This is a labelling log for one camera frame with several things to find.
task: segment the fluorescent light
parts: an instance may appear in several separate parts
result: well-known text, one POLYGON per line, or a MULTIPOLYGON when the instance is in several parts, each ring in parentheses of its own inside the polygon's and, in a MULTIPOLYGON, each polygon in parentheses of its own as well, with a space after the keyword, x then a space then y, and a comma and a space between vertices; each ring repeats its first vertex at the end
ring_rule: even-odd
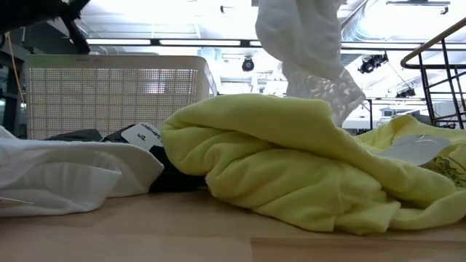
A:
MULTIPOLYGON (((343 42, 341 43, 342 50, 372 50, 372 51, 413 51, 420 47, 417 43, 403 42, 343 42)), ((449 43, 446 44, 448 51, 466 51, 466 44, 449 43)), ((428 51, 442 51, 441 44, 435 44, 428 51)))
POLYGON ((383 55, 384 51, 381 50, 350 50, 343 49, 341 55, 383 55))
POLYGON ((238 47, 241 41, 237 40, 191 40, 191 39, 176 39, 176 40, 160 40, 163 45, 181 45, 181 46, 206 46, 206 47, 238 47))
POLYGON ((150 39, 88 39, 88 44, 92 45, 151 45, 150 39))
POLYGON ((249 44, 252 47, 261 47, 262 46, 261 42, 259 42, 259 41, 251 41, 249 44))
POLYGON ((423 101, 424 98, 366 98, 375 101, 423 101))
POLYGON ((233 55, 233 54, 223 54, 221 56, 222 59, 225 59, 225 60, 231 60, 231 59, 235 59, 235 60, 241 60, 241 59, 244 59, 244 55, 233 55))
POLYGON ((398 6, 422 6, 422 7, 444 7, 450 5, 450 1, 430 1, 430 2, 414 2, 414 1, 387 1, 388 5, 398 5, 398 6))

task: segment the white fabric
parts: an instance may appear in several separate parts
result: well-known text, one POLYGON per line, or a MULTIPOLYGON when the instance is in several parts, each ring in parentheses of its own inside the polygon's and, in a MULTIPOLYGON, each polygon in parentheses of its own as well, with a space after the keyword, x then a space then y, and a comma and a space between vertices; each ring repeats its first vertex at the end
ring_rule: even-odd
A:
POLYGON ((162 170, 129 144, 18 140, 0 127, 0 197, 33 202, 0 217, 95 210, 107 197, 146 194, 162 170))
POLYGON ((283 61, 287 96, 330 103, 341 126, 365 99, 341 64, 341 0, 259 1, 256 32, 264 49, 283 61))

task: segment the hanging white cloth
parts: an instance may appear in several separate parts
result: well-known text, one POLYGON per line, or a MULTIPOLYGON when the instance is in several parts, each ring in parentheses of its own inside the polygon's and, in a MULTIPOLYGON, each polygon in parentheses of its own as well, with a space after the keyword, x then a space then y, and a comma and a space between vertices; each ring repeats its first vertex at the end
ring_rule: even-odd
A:
POLYGON ((259 2, 256 33, 264 49, 283 61, 287 96, 318 98, 341 126, 365 95, 341 64, 341 0, 259 2))

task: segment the wooden table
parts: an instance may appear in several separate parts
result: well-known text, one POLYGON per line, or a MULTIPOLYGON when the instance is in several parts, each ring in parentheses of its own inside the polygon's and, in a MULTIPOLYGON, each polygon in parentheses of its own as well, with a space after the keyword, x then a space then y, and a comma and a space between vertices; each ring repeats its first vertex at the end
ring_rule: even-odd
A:
POLYGON ((0 261, 465 262, 466 221, 372 237, 316 234, 205 192, 159 194, 108 199, 86 214, 1 219, 0 261))

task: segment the white plastic basket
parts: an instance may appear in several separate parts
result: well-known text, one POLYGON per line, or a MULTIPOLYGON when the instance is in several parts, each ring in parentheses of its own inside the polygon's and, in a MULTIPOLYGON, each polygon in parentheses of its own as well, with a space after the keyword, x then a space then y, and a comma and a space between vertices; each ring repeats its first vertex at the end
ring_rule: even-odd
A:
POLYGON ((109 135, 160 128, 177 110, 216 94, 202 57, 31 55, 25 63, 28 139, 82 129, 109 135))

